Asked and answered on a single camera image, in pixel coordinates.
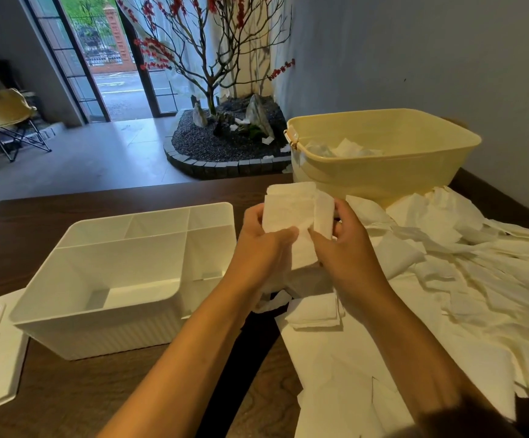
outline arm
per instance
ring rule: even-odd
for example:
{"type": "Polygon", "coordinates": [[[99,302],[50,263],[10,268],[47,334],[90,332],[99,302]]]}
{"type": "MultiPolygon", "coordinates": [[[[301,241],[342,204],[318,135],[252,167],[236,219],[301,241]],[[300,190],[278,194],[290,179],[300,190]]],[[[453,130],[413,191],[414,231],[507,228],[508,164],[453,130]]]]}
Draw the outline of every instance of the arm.
{"type": "Polygon", "coordinates": [[[245,213],[232,261],[222,281],[185,323],[100,438],[194,436],[232,345],[259,289],[297,228],[265,234],[263,205],[245,213]]]}
{"type": "Polygon", "coordinates": [[[502,436],[519,436],[392,290],[347,202],[336,200],[336,209],[342,220],[334,230],[337,240],[310,231],[315,250],[344,306],[370,332],[423,434],[463,436],[476,430],[479,436],[488,426],[502,436]]]}

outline road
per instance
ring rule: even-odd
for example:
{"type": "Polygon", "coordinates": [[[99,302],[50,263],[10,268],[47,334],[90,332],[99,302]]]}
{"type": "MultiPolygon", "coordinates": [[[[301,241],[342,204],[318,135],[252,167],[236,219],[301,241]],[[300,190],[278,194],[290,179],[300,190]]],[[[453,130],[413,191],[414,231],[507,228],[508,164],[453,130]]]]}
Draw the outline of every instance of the road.
{"type": "MultiPolygon", "coordinates": [[[[158,95],[171,94],[169,81],[163,72],[152,72],[151,80],[158,95]]],[[[112,121],[153,117],[137,72],[98,73],[94,75],[94,81],[112,121]]],[[[182,95],[175,95],[176,104],[171,96],[159,96],[158,101],[161,112],[175,111],[176,106],[179,109],[189,107],[189,100],[186,101],[182,95]]]]}

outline gray wall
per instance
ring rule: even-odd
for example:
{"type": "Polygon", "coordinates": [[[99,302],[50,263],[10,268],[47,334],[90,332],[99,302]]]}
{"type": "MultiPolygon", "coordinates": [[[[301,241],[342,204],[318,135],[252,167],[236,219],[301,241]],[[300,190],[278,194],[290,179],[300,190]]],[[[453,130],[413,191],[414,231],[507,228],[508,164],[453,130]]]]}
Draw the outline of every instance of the gray wall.
{"type": "Polygon", "coordinates": [[[23,86],[40,97],[49,121],[82,124],[22,0],[0,0],[0,58],[8,59],[23,86]]]}
{"type": "Polygon", "coordinates": [[[529,207],[529,0],[291,0],[286,118],[409,107],[465,121],[465,167],[529,207]]]}

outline brick pillar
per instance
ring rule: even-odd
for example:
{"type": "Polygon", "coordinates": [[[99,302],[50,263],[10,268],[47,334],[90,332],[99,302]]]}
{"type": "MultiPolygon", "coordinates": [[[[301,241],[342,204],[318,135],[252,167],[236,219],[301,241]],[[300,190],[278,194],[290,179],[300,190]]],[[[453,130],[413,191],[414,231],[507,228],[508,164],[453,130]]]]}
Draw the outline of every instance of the brick pillar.
{"type": "Polygon", "coordinates": [[[122,32],[117,10],[114,6],[110,6],[109,4],[104,6],[103,10],[104,15],[106,15],[106,19],[108,20],[110,30],[113,32],[114,41],[117,44],[117,51],[120,54],[120,58],[122,59],[121,71],[136,71],[137,67],[131,60],[131,55],[128,51],[129,46],[127,43],[127,37],[124,36],[124,32],[122,32]]]}

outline black gravel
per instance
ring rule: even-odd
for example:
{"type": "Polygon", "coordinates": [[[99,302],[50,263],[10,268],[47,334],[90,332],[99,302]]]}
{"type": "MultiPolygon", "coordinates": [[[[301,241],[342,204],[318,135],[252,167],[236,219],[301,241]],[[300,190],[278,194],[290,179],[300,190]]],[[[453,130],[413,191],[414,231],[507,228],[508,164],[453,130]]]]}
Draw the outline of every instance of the black gravel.
{"type": "MultiPolygon", "coordinates": [[[[280,149],[287,145],[283,131],[287,122],[279,105],[272,97],[262,98],[264,109],[267,112],[268,123],[275,132],[275,140],[270,144],[262,144],[259,137],[253,141],[238,130],[231,131],[227,124],[222,126],[222,135],[213,134],[216,123],[210,122],[204,128],[193,124],[192,111],[183,113],[177,130],[173,134],[171,144],[180,154],[188,155],[198,161],[240,161],[253,158],[262,158],[265,155],[284,156],[280,149]]],[[[216,109],[222,112],[232,112],[236,118],[243,119],[250,97],[232,99],[220,104],[216,109]]]]}

